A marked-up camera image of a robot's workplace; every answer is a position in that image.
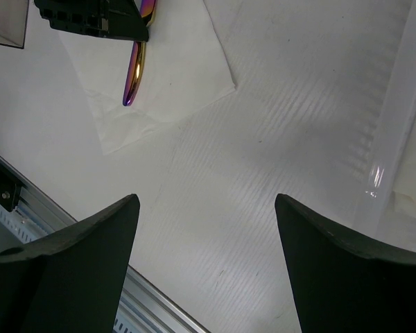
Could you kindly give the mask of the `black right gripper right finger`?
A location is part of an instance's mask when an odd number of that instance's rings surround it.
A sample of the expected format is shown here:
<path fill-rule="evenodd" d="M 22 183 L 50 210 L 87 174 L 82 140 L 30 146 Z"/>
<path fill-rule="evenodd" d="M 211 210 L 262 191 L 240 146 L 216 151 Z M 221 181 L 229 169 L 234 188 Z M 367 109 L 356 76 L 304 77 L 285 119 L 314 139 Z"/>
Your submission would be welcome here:
<path fill-rule="evenodd" d="M 303 332 L 416 332 L 416 253 L 275 200 Z"/>

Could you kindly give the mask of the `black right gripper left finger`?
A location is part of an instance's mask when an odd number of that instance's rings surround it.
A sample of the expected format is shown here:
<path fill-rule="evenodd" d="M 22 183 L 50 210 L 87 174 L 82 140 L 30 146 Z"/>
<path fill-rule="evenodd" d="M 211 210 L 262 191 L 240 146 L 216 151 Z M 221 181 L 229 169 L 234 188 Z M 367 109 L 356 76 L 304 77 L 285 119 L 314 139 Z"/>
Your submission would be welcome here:
<path fill-rule="evenodd" d="M 111 332 L 139 210 L 130 194 L 0 253 L 0 332 Z"/>

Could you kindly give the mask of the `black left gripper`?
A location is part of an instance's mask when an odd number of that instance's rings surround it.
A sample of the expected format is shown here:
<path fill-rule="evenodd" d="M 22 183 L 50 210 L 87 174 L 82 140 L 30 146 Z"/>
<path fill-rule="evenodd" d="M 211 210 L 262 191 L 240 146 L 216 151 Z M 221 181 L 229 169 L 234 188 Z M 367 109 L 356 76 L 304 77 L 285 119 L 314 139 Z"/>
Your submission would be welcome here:
<path fill-rule="evenodd" d="M 41 18 L 57 31 L 133 42 L 149 40 L 133 0 L 34 0 L 34 4 Z"/>

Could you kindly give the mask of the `iridescent rainbow steak knife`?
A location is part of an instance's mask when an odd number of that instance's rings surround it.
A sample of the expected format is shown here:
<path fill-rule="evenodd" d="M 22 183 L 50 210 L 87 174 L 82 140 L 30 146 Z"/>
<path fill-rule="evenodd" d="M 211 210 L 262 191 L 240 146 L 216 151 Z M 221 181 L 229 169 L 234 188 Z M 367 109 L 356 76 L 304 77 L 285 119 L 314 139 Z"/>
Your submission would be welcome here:
<path fill-rule="evenodd" d="M 139 13 L 148 28 L 155 19 L 157 0 L 143 0 Z M 131 106 L 139 89 L 146 59 L 146 42 L 133 42 L 122 104 Z"/>

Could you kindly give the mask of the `white paper napkin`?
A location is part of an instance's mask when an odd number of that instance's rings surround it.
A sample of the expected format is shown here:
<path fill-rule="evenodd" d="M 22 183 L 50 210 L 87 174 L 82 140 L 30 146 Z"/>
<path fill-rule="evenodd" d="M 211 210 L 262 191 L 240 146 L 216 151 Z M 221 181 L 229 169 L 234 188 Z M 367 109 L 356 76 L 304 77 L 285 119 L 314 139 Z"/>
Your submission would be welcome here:
<path fill-rule="evenodd" d="M 123 93 L 133 43 L 59 34 L 82 85 L 101 149 L 110 154 L 235 90 L 203 1 L 158 1 L 138 92 Z"/>

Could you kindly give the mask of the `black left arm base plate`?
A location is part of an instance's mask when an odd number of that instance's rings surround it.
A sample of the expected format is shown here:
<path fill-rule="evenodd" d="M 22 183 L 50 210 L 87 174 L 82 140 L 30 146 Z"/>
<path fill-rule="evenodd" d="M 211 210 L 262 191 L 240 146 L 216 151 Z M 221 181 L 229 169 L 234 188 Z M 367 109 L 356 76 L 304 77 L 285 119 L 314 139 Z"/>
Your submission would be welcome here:
<path fill-rule="evenodd" d="M 17 172 L 0 156 L 0 206 L 6 211 L 13 211 L 20 200 L 21 178 Z"/>

